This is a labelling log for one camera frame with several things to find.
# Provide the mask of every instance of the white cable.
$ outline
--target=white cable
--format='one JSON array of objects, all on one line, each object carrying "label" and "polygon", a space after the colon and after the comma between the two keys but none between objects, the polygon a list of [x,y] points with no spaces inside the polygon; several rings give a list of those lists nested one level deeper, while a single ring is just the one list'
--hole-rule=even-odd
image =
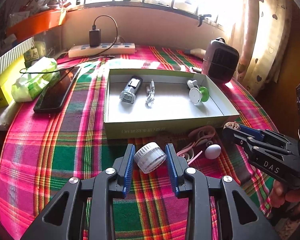
[{"label": "white cable", "polygon": [[151,107],[153,104],[153,101],[154,101],[154,82],[153,82],[153,80],[151,80],[151,82],[150,82],[150,87],[146,87],[146,91],[149,94],[146,99],[146,103],[149,107]]}]

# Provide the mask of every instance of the small heater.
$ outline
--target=small heater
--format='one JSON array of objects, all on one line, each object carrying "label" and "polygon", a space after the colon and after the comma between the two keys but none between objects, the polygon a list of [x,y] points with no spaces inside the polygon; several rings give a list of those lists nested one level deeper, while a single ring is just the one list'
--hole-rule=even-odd
[{"label": "small heater", "polygon": [[218,38],[208,45],[202,63],[202,73],[208,75],[216,83],[228,83],[239,61],[236,49],[225,43],[223,38]]}]

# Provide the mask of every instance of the plaid tablecloth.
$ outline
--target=plaid tablecloth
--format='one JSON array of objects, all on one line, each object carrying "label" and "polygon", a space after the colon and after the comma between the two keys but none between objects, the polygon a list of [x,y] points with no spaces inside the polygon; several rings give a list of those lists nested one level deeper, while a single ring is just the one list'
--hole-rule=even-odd
[{"label": "plaid tablecloth", "polygon": [[[135,54],[121,55],[121,58],[139,60],[142,68],[190,71],[192,66],[201,66],[200,60],[181,51],[154,47],[137,47]],[[14,239],[20,239],[70,177],[94,177],[111,167],[115,158],[124,154],[128,143],[139,149],[155,139],[106,139],[103,130],[105,62],[84,68],[59,114],[36,115],[35,102],[30,102],[24,103],[15,117],[0,160],[0,221]],[[260,105],[236,81],[220,88],[240,113],[238,122],[276,130]],[[178,146],[184,145],[186,135],[175,135],[172,140]],[[232,176],[260,210],[266,216],[269,214],[268,196],[273,179],[249,165],[241,147],[222,147],[217,159],[199,158],[192,166],[208,176]],[[217,239],[213,202],[211,205],[213,237]],[[186,217],[187,200],[174,196],[165,163],[150,174],[143,174],[135,165],[130,194],[125,200],[114,202],[117,239],[183,240]]]}]

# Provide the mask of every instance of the open box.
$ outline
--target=open box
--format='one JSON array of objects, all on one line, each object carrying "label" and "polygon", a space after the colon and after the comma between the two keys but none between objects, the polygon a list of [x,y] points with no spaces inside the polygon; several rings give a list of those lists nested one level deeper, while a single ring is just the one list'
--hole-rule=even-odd
[{"label": "open box", "polygon": [[[133,104],[120,100],[119,95],[133,75],[143,79]],[[197,80],[209,90],[207,102],[194,105],[189,99],[186,82]],[[146,86],[154,81],[152,107],[146,105]],[[239,113],[206,76],[197,73],[160,69],[109,69],[106,87],[104,127],[108,139],[155,136],[159,132],[184,133],[211,125],[223,127]]]}]

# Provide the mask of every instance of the black charger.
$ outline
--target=black charger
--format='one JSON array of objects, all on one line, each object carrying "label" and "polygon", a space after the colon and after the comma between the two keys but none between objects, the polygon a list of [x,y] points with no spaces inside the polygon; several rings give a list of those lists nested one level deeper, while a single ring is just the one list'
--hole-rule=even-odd
[{"label": "black charger", "polygon": [[92,26],[92,31],[89,31],[89,45],[90,47],[98,47],[101,43],[101,30],[96,30],[96,26]]},{"label": "black charger", "polygon": [[103,54],[108,49],[111,49],[112,46],[117,42],[117,39],[118,39],[118,26],[117,26],[117,23],[115,22],[115,20],[109,15],[100,15],[97,18],[95,18],[95,20],[93,22],[93,25],[92,25],[92,31],[89,31],[89,45],[90,45],[90,47],[91,48],[98,47],[101,44],[101,29],[98,29],[98,30],[96,29],[96,20],[100,17],[108,17],[108,18],[113,20],[113,22],[115,24],[116,37],[115,37],[114,42],[108,48],[106,48],[102,52],[99,52],[97,55]]}]

